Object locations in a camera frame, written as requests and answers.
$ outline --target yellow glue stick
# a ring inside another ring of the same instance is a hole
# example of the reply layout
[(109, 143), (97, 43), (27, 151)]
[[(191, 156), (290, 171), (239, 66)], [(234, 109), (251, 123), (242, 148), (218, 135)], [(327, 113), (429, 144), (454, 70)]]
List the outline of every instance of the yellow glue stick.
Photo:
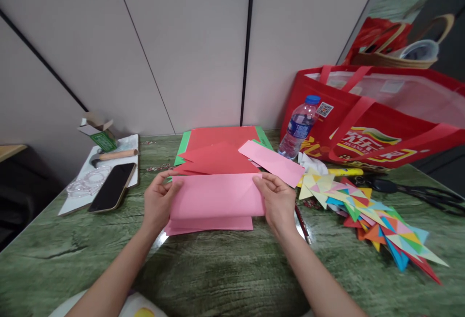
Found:
[(363, 169), (360, 168), (328, 168), (329, 174), (334, 174), (336, 177), (363, 175)]

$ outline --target hammer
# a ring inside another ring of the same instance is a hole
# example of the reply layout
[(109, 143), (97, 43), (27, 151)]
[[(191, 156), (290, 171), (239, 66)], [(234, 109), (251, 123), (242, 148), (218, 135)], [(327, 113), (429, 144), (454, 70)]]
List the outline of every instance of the hammer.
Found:
[(137, 149), (120, 151), (120, 152), (111, 152), (111, 153), (106, 153), (106, 154), (97, 153), (89, 159), (89, 162), (94, 168), (97, 168), (97, 163), (100, 161), (107, 161), (107, 160), (114, 160), (117, 158), (136, 156), (137, 153), (138, 153)]

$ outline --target pencil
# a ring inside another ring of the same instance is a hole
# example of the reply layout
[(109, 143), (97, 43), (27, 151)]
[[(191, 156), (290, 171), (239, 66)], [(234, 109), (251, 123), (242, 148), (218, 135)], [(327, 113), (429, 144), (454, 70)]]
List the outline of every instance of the pencil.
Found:
[(304, 220), (302, 219), (302, 214), (300, 214), (300, 210), (297, 205), (295, 205), (295, 213), (297, 214), (297, 219), (299, 220), (300, 228), (302, 229), (302, 232), (304, 233), (305, 241), (307, 241), (307, 243), (311, 245), (309, 232), (307, 231), (307, 227), (305, 226)]

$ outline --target blue bottle cap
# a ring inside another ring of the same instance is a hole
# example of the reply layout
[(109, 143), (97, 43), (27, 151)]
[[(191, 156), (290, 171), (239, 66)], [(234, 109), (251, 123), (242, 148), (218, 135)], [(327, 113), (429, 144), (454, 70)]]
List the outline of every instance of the blue bottle cap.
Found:
[(318, 96), (307, 96), (305, 99), (306, 104), (318, 104), (321, 98)]

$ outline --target wooden hammer handle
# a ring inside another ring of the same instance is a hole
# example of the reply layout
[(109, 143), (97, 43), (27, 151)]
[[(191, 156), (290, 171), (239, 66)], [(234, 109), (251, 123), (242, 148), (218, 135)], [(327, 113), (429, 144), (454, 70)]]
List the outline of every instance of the wooden hammer handle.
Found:
[(137, 149), (120, 151), (120, 152), (110, 152), (110, 153), (103, 154), (102, 156), (100, 156), (100, 160), (101, 161), (114, 160), (117, 158), (131, 157), (131, 156), (136, 156), (136, 155), (137, 155)]

